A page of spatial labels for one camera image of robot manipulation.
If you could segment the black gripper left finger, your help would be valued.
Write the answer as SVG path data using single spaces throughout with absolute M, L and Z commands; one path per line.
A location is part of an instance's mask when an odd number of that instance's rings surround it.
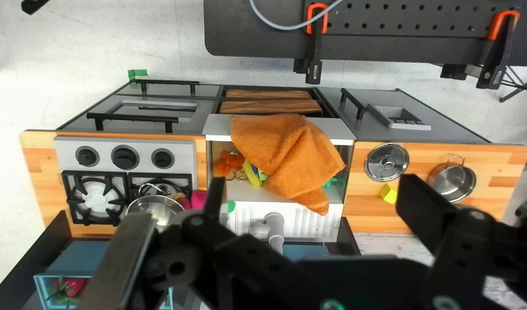
M 226 201 L 226 179 L 214 177 L 207 191 L 204 210 L 190 217 L 190 225 L 195 229 L 221 229 L 221 208 Z

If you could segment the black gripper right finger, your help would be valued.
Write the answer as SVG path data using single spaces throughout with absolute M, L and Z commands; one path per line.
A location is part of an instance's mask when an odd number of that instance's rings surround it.
M 415 174 L 403 174 L 398 186 L 396 213 L 412 234 L 443 263 L 471 269 L 474 244 L 453 236 L 476 217 L 471 208 L 452 205 Z

